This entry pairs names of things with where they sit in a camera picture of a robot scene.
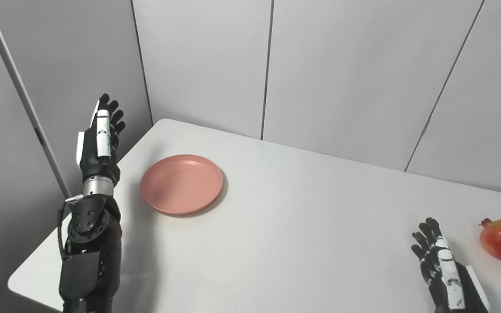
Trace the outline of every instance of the pink plate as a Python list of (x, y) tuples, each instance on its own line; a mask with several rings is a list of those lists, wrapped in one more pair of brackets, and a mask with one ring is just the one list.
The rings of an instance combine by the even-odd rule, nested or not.
[(144, 200), (168, 214), (192, 213), (210, 204), (223, 184), (221, 170), (198, 155), (180, 154), (151, 166), (140, 180)]

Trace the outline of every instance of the white table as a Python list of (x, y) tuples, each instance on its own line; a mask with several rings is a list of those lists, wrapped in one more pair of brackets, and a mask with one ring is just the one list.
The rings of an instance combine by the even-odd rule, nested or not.
[[(153, 163), (198, 154), (225, 174), (209, 210), (167, 216), (139, 196)], [(478, 240), (501, 193), (370, 166), (173, 120), (119, 162), (123, 213), (116, 313), (431, 313), (411, 232), (437, 218), (501, 313), (501, 261)], [(12, 291), (61, 309), (52, 233), (11, 276)]]

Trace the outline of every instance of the robotic arm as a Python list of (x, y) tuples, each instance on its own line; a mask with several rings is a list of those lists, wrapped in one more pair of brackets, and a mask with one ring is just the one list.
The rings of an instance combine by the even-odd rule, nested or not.
[(473, 268), (455, 261), (450, 245), (434, 218), (419, 224), (411, 246), (436, 305), (434, 313), (489, 313), (488, 299)]
[[(113, 198), (121, 171), (117, 166), (123, 111), (104, 93), (96, 104), (89, 129), (79, 133), (77, 164), (83, 194), (65, 200), (57, 221), (62, 258), (59, 293), (64, 313), (110, 313), (119, 288), (121, 214)], [(61, 226), (69, 204), (71, 221), (63, 246)]]

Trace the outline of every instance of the white wall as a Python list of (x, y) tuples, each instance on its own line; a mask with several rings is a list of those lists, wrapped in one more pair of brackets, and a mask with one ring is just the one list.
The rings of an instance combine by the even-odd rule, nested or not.
[(271, 0), (134, 0), (154, 121), (260, 137)]
[(127, 128), (122, 157), (151, 127), (130, 0), (0, 0), (0, 28), (73, 194), (77, 132), (102, 93)]
[(55, 227), (62, 201), (57, 180), (0, 57), (0, 312), (40, 309), (10, 295), (7, 280)]
[(501, 191), (501, 2), (134, 0), (172, 118)]
[(404, 170), (481, 0), (276, 0), (264, 140)]
[(487, 1), (409, 172), (501, 191), (501, 1)]

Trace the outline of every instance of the silver cylinder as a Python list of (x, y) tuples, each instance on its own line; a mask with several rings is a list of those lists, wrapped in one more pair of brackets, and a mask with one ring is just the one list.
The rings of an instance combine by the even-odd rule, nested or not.
[(113, 196), (113, 181), (105, 176), (92, 176), (84, 182), (84, 192), (85, 196), (89, 194), (107, 194)]

